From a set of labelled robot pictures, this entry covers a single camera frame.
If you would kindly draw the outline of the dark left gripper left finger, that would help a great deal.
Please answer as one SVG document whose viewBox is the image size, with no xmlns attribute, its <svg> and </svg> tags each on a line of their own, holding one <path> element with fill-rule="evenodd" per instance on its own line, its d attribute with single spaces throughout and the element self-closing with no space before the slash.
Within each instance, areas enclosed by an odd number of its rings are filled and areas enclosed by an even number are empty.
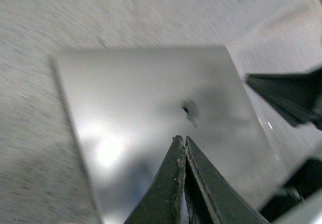
<svg viewBox="0 0 322 224">
<path fill-rule="evenodd" d="M 142 199 L 125 223 L 181 223 L 186 151 L 177 135 Z"/>
</svg>

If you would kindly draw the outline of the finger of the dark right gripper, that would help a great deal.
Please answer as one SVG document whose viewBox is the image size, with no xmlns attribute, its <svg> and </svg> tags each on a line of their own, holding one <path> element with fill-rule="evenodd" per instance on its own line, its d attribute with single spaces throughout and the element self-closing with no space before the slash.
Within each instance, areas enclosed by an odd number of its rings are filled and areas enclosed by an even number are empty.
<svg viewBox="0 0 322 224">
<path fill-rule="evenodd" d="M 246 83 L 292 127 L 312 123 L 321 130 L 321 68 L 307 73 L 250 73 Z"/>
</svg>

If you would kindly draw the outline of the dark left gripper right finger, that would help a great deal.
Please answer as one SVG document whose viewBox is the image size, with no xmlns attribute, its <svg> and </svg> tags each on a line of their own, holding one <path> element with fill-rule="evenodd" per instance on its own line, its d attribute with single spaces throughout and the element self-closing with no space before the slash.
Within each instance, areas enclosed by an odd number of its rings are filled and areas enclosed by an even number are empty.
<svg viewBox="0 0 322 224">
<path fill-rule="evenodd" d="M 189 136 L 185 150 L 189 223 L 269 223 L 231 187 Z"/>
</svg>

